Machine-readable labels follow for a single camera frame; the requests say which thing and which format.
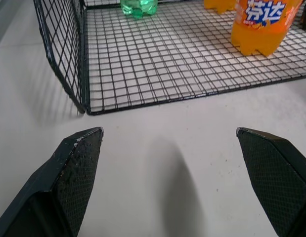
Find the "orange Fanta soda bottle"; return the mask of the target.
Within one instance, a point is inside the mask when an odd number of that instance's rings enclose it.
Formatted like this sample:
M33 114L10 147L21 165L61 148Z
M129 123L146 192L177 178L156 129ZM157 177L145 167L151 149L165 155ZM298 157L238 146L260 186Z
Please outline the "orange Fanta soda bottle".
M291 27L303 0L236 0L231 44L249 56L273 54Z

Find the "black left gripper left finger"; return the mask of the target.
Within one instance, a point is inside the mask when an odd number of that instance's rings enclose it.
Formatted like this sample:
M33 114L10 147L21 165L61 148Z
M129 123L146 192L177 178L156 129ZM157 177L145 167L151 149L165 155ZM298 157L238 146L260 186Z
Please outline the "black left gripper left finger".
M64 138L0 217L0 237L77 237L103 136L94 127Z

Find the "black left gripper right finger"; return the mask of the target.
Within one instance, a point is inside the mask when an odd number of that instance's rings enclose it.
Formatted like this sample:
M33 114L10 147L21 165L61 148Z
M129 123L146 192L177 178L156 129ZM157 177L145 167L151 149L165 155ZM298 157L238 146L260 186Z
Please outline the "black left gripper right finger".
M236 130L252 188L278 237L306 237L306 158L287 139Z

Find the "green soda bottle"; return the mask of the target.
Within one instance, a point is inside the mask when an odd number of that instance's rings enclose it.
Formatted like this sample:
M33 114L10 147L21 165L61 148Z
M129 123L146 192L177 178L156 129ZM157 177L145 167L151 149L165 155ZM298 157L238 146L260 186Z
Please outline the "green soda bottle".
M154 15L157 11L158 0L120 0L124 15L132 15L139 19L143 15Z

